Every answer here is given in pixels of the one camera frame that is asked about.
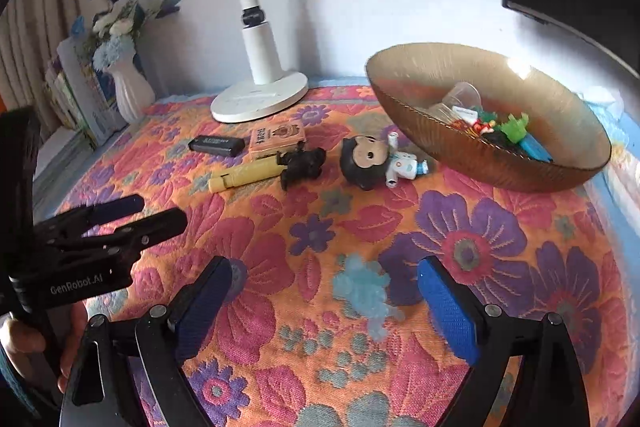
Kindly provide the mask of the person's left hand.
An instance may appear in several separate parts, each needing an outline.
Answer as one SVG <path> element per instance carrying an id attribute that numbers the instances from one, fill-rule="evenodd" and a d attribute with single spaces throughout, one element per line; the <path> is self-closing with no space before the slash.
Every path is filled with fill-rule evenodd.
<path id="1" fill-rule="evenodd" d="M 70 331 L 65 337 L 64 349 L 60 360 L 60 376 L 56 379 L 58 391 L 66 392 L 70 371 L 72 370 L 82 335 L 87 326 L 88 314 L 83 303 L 74 303 L 70 307 Z M 5 321 L 1 327 L 1 343 L 17 374 L 29 384 L 40 384 L 42 378 L 36 375 L 32 363 L 35 355 L 46 349 L 43 335 L 32 327 L 15 319 Z"/>

